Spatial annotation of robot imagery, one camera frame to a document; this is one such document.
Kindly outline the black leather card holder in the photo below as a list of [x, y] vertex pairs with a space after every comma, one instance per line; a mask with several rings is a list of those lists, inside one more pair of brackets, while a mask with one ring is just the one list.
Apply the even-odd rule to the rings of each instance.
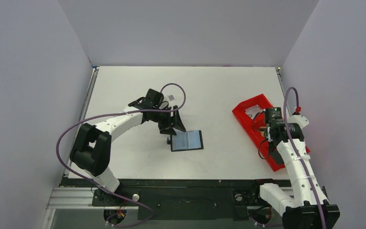
[[204, 149], [201, 130], [178, 131], [176, 135], [170, 135], [166, 143], [171, 147], [172, 152]]

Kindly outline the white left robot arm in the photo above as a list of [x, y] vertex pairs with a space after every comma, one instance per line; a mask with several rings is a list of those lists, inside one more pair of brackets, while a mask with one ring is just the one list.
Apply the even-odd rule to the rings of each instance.
[[78, 130], [70, 160], [106, 190], [104, 198], [111, 205], [118, 205], [123, 199], [123, 192], [118, 188], [121, 183], [109, 168], [112, 142], [148, 121], [157, 123], [160, 134], [176, 135], [177, 131], [186, 131], [178, 106], [169, 106], [164, 95], [153, 89], [129, 103], [121, 113], [94, 125], [82, 124]]

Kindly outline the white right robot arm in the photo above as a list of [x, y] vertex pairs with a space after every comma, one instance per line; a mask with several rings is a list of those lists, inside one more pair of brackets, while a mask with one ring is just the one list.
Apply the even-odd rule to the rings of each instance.
[[250, 199], [256, 204], [266, 201], [279, 213], [285, 229], [332, 229], [340, 210], [330, 204], [310, 164], [302, 132], [309, 120], [301, 114], [285, 118], [281, 108], [272, 107], [265, 109], [264, 122], [265, 138], [283, 160], [293, 196], [277, 184], [265, 183], [250, 190]]

